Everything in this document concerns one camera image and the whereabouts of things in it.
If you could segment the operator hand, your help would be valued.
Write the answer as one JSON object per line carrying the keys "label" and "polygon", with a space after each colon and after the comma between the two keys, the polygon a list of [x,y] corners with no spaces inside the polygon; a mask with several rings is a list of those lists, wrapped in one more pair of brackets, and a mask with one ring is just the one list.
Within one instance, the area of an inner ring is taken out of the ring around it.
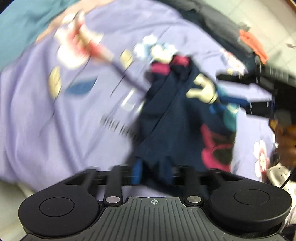
{"label": "operator hand", "polygon": [[269,127],[275,134],[275,140],[278,144],[277,153],[282,165],[286,167],[295,167],[296,161],[296,135],[295,125],[289,125],[284,128],[277,120],[270,120]]}

